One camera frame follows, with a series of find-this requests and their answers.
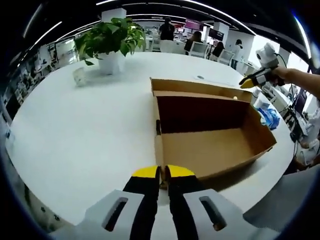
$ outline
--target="plastic bag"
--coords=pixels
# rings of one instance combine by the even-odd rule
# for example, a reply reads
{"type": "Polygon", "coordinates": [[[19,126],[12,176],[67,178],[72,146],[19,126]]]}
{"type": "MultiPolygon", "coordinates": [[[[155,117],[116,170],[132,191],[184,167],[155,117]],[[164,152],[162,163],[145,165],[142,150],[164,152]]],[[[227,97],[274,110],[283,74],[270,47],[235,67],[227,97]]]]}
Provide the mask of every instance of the plastic bag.
{"type": "Polygon", "coordinates": [[[260,107],[257,108],[257,110],[264,117],[265,125],[267,125],[270,130],[276,129],[278,127],[280,117],[278,117],[276,110],[272,108],[262,109],[260,107]]]}

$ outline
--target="table surface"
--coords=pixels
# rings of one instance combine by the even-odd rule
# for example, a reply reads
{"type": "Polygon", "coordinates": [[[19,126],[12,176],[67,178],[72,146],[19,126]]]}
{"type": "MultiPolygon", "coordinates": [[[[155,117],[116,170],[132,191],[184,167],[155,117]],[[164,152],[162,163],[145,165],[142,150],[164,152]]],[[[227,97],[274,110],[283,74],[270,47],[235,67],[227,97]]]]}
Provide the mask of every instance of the table surface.
{"type": "MultiPolygon", "coordinates": [[[[149,77],[234,88],[242,79],[218,62],[136,52],[115,76],[102,76],[98,64],[86,66],[83,61],[52,72],[17,112],[11,125],[15,140],[6,142],[11,161],[35,196],[66,221],[80,223],[87,208],[114,189],[122,190],[135,170],[155,164],[149,77]],[[73,79],[79,67],[90,81],[85,87],[76,87],[73,79]]],[[[240,182],[220,192],[243,212],[272,189],[292,160],[294,144],[282,118],[272,133],[277,140],[272,150],[240,182]]],[[[153,239],[163,239],[163,234],[175,238],[168,202],[160,191],[153,239]]]]}

